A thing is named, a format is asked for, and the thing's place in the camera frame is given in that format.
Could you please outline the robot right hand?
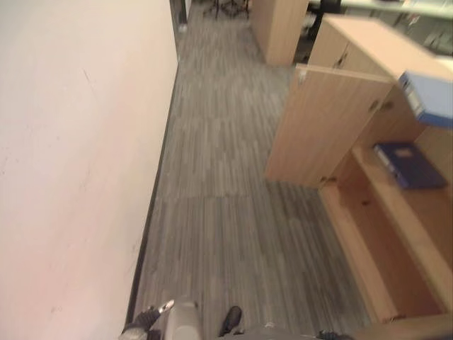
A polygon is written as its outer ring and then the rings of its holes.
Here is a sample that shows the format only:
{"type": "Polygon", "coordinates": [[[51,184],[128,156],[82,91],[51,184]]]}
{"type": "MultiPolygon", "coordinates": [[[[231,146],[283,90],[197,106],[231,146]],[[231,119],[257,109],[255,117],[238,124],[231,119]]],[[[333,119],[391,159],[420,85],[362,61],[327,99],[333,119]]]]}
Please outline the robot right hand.
{"type": "Polygon", "coordinates": [[[339,334],[335,331],[321,330],[316,335],[317,339],[321,340],[348,340],[351,339],[347,334],[339,334]]]}

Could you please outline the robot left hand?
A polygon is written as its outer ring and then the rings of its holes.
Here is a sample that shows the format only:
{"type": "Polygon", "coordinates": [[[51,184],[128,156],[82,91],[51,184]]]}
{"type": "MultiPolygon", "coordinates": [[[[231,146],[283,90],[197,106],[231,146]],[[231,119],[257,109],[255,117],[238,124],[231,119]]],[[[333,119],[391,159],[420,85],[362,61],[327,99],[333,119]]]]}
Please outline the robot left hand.
{"type": "Polygon", "coordinates": [[[161,331],[152,329],[159,317],[169,311],[175,304],[175,300],[169,300],[162,306],[155,308],[151,306],[147,310],[139,313],[132,322],[125,325],[118,339],[124,340],[159,340],[161,331]]]}

